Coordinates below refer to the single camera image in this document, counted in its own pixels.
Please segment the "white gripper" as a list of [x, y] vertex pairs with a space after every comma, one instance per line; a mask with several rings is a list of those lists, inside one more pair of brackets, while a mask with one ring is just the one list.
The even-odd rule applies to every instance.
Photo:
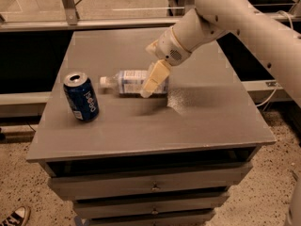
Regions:
[[155, 63], [151, 63], [142, 83], [140, 95], [149, 98], [157, 88], [169, 77], [171, 66], [182, 64], [191, 56], [177, 41], [173, 29], [170, 27], [158, 40], [155, 40], [146, 47], [146, 51], [160, 58]]

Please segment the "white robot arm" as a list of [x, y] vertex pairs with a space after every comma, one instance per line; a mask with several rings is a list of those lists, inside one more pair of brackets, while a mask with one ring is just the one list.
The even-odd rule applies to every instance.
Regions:
[[176, 24], [147, 47], [158, 57], [140, 94], [150, 97], [199, 46], [233, 34], [290, 97], [301, 105], [301, 38], [288, 26], [255, 9], [248, 0], [195, 0]]

